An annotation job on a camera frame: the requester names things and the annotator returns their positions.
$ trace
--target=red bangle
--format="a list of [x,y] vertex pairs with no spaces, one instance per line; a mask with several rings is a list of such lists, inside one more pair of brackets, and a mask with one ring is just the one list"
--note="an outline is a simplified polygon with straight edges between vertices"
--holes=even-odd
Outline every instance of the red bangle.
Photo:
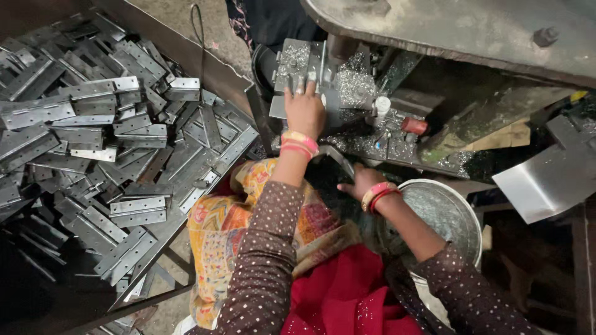
[[402,194],[402,192],[396,188],[388,188],[388,189],[384,190],[383,192],[379,193],[375,197],[375,199],[371,202],[371,208],[370,208],[371,213],[375,212],[374,206],[377,204],[377,201],[389,193],[398,193],[400,195]]
[[281,146],[280,149],[280,154],[284,151],[284,150],[293,150],[293,151],[298,151],[300,153],[303,153],[306,156],[307,160],[311,160],[312,159],[312,153],[310,153],[307,149],[296,145],[296,144],[284,144]]

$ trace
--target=red fabric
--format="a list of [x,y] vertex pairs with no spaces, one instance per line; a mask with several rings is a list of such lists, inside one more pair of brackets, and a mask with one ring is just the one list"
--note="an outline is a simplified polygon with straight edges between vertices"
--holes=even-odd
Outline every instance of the red fabric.
[[292,284],[282,334],[422,334],[401,305],[385,305],[381,257],[351,246]]

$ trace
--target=woman's right hand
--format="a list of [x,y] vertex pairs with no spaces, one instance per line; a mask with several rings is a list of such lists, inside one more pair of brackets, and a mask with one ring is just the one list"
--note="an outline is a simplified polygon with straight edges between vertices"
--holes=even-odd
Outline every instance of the woman's right hand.
[[339,184],[337,189],[346,192],[354,199],[362,201],[362,197],[371,187],[387,179],[375,169],[367,169],[360,163],[354,164],[354,185]]

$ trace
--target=bolt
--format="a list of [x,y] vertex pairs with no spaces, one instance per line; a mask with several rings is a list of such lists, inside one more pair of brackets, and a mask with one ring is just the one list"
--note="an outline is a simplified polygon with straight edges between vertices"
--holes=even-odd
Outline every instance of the bolt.
[[534,32],[534,43],[541,48],[546,48],[557,41],[558,35],[559,32],[555,27],[541,28]]

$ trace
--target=finger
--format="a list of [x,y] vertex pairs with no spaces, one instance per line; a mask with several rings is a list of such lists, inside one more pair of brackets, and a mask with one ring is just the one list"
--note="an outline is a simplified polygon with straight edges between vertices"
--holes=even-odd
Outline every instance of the finger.
[[291,101],[294,98],[292,97],[292,91],[289,87],[284,87],[284,96],[286,102]]
[[351,195],[353,197],[354,185],[337,184],[337,189],[342,192],[348,193],[349,195]]
[[304,94],[304,76],[298,76],[298,87],[296,88],[296,94],[303,95]]
[[316,81],[309,80],[308,83],[306,84],[306,96],[307,97],[314,96],[315,95],[315,89],[316,89]]
[[361,163],[354,164],[354,173],[358,173],[364,169],[366,169],[366,168]]

